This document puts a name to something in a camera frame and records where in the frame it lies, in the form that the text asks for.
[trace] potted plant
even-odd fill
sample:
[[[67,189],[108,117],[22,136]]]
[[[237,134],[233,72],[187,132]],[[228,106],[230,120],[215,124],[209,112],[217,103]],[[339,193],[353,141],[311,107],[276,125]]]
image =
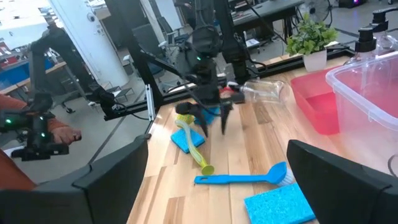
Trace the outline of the potted plant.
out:
[[[286,52],[290,56],[302,54],[308,72],[322,70],[326,67],[326,48],[337,38],[337,31],[328,28],[323,22],[314,22],[309,14],[297,24],[298,33],[287,39]]]

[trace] clear plastic container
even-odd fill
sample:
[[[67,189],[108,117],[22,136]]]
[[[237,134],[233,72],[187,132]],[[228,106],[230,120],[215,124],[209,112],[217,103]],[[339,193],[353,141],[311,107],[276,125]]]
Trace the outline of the clear plastic container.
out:
[[[343,156],[391,174],[398,153],[398,56],[336,68],[326,82],[336,94]]]
[[[286,83],[274,80],[248,80],[240,90],[250,102],[285,103],[290,94]]]

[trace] soap dispenser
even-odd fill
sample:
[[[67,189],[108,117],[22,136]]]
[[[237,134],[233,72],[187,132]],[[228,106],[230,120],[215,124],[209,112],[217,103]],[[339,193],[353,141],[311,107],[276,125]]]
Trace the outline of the soap dispenser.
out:
[[[391,65],[389,62],[376,58],[376,38],[373,37],[373,26],[360,28],[359,39],[355,42],[355,56],[345,65],[352,65],[352,73],[360,78],[356,91],[362,96],[378,95],[382,93],[381,82],[391,79]]]
[[[376,10],[373,12],[373,36],[377,39],[376,55],[384,55],[398,50],[398,41],[387,34],[388,20],[386,13],[398,11],[398,7],[390,7],[388,9]]]
[[[376,58],[376,38],[373,37],[373,27],[363,27],[358,32],[359,39],[355,42],[355,56],[350,58],[344,65]]]

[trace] yellow-green brush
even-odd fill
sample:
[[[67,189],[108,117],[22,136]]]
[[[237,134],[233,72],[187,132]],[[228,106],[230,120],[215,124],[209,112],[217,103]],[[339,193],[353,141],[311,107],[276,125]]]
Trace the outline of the yellow-green brush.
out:
[[[189,146],[189,151],[193,157],[193,159],[199,164],[201,167],[201,173],[203,175],[211,175],[214,173],[214,167],[212,165],[207,164],[205,158],[200,154],[198,149],[193,145],[191,139],[191,128],[189,124],[193,123],[195,118],[192,115],[181,115],[177,116],[175,120],[175,124],[182,128],[185,131],[185,136],[187,137],[187,143]]]

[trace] white pillar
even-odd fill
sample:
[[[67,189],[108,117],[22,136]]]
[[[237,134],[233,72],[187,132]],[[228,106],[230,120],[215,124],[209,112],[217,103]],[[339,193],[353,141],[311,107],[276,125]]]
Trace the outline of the white pillar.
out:
[[[152,9],[152,6],[150,5],[148,0],[141,0],[141,4],[144,8],[145,14],[148,17],[149,23],[155,32],[157,40],[159,41],[159,43],[162,43],[163,41],[165,41],[164,35],[162,32],[162,29],[160,28],[159,23],[157,22],[157,19],[156,19],[154,10]]]
[[[129,81],[127,74],[91,7],[84,0],[49,3],[97,82],[125,85]]]

